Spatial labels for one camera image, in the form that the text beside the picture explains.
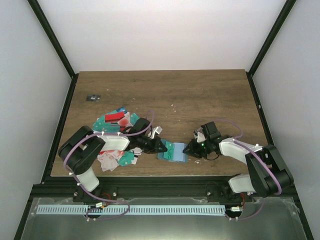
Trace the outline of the teal credit card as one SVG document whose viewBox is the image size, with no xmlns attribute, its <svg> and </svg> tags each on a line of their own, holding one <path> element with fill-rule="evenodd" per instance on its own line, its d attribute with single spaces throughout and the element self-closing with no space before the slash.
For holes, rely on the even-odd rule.
<svg viewBox="0 0 320 240">
<path fill-rule="evenodd" d="M 173 142 L 162 140 L 161 141 L 164 146 L 166 147 L 165 152 L 161 152 L 158 154 L 158 158 L 166 161 L 173 161 L 174 159 L 174 151 L 175 151 L 175 144 Z"/>
</svg>

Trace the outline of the blue card holder wallet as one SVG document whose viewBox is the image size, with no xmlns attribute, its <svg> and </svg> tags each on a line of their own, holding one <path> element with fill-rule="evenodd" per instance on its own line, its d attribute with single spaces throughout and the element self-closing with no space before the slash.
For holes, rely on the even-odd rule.
<svg viewBox="0 0 320 240">
<path fill-rule="evenodd" d="M 174 162 L 174 163 L 187 163 L 188 162 L 188 156 L 183 153 L 183 149 L 187 146 L 185 143 L 181 142 L 173 142 L 174 143 L 174 155 L 173 155 L 173 161 L 167 161 L 167 162 Z"/>
</svg>

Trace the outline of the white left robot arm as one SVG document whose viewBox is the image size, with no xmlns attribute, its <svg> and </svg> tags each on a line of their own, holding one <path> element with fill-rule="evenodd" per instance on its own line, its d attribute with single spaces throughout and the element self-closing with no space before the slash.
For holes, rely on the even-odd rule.
<svg viewBox="0 0 320 240">
<path fill-rule="evenodd" d="M 85 189 L 84 195 L 89 201 L 97 202 L 102 196 L 99 180 L 92 164 L 103 151 L 130 152 L 140 149 L 146 154 L 158 154 L 168 151 L 146 118 L 139 118 L 133 126 L 120 132 L 98 132 L 88 126 L 82 126 L 58 150 L 63 166 Z"/>
</svg>

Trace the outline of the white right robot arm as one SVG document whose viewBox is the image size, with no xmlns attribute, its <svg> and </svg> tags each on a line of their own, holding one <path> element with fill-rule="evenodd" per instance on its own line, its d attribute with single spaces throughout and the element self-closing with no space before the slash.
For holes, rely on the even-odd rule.
<svg viewBox="0 0 320 240">
<path fill-rule="evenodd" d="M 188 157 L 209 159 L 214 153 L 233 158 L 247 166 L 247 174 L 239 174 L 228 180 L 222 188 L 223 198 L 229 202 L 236 200 L 240 193 L 249 192 L 262 198 L 280 195 L 285 188 L 294 183 L 294 178 L 278 149 L 269 144 L 248 144 L 240 141 L 242 135 L 221 135 L 216 123 L 211 121 L 193 132 L 188 143 L 169 142 L 162 139 L 159 143 L 159 159 L 169 162 L 186 162 Z"/>
</svg>

